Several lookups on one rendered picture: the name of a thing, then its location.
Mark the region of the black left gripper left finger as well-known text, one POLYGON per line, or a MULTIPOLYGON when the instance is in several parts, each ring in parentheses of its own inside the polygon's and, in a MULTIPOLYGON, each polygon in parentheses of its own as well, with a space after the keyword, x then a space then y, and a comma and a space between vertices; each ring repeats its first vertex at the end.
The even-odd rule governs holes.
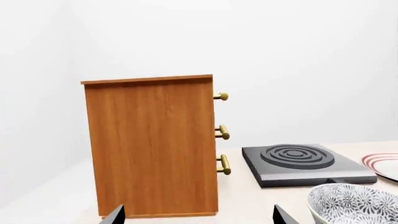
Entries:
POLYGON ((125 219, 124 205, 120 205, 98 224, 124 224, 125 219))

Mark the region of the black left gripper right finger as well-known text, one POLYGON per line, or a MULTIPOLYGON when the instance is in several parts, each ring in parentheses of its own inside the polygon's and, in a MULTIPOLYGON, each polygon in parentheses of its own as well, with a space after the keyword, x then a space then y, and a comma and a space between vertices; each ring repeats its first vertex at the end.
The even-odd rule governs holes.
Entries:
POLYGON ((299 224, 279 205, 274 205, 273 222, 274 224, 299 224))

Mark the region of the black and white patterned bowl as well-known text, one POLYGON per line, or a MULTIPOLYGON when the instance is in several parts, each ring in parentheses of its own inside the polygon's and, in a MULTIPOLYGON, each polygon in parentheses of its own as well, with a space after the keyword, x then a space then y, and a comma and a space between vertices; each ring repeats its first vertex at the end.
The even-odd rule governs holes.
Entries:
POLYGON ((315 186, 307 206, 315 224, 398 224, 398 196, 361 185, 315 186))

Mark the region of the wooden drawer cabinet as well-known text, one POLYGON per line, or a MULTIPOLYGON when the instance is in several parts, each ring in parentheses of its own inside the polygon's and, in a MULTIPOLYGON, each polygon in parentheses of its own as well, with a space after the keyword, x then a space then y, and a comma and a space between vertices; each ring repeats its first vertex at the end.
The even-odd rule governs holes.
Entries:
POLYGON ((98 214, 218 212, 213 77, 83 82, 98 214))

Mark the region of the grey electric stove burner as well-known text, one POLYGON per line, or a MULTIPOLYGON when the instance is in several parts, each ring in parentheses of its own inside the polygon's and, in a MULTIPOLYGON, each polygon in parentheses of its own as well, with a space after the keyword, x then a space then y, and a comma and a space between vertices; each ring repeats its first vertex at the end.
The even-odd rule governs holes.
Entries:
POLYGON ((377 182, 370 169, 319 144, 242 147, 241 152, 260 188, 377 182))

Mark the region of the white plate with red rings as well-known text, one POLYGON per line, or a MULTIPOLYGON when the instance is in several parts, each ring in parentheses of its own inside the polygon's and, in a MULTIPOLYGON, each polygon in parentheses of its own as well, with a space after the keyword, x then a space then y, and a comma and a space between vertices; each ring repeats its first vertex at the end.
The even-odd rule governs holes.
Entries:
POLYGON ((398 182, 398 152, 368 154, 361 163, 378 176, 398 182))

